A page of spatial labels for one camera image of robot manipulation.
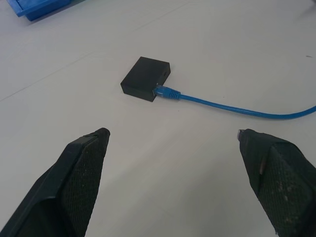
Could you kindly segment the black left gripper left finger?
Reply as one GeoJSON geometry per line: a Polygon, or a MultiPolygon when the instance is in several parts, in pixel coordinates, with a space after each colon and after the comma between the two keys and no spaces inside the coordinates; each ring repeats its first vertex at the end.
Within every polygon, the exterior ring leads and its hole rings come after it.
{"type": "Polygon", "coordinates": [[[100,128],[69,143],[35,181],[0,237],[85,237],[109,137],[109,130],[100,128]]]}

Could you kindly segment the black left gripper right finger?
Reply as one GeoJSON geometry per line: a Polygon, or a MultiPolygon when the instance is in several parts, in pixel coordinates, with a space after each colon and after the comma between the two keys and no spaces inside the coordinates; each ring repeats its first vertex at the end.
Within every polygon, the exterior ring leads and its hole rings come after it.
{"type": "Polygon", "coordinates": [[[298,147],[251,129],[237,136],[257,199],[279,237],[316,237],[316,168],[298,147]]]}

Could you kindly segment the small black box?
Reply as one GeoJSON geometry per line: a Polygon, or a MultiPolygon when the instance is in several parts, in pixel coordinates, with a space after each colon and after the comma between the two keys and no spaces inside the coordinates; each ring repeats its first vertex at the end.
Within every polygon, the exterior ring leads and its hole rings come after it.
{"type": "Polygon", "coordinates": [[[140,57],[120,85],[124,94],[153,102],[154,89],[163,85],[170,73],[170,63],[140,57]]]}

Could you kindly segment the blue plastic bin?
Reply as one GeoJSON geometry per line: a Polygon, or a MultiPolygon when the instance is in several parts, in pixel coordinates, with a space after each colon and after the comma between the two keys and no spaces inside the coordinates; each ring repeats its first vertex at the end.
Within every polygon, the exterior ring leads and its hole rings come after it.
{"type": "Polygon", "coordinates": [[[35,21],[86,0],[5,0],[17,17],[35,21]]]}

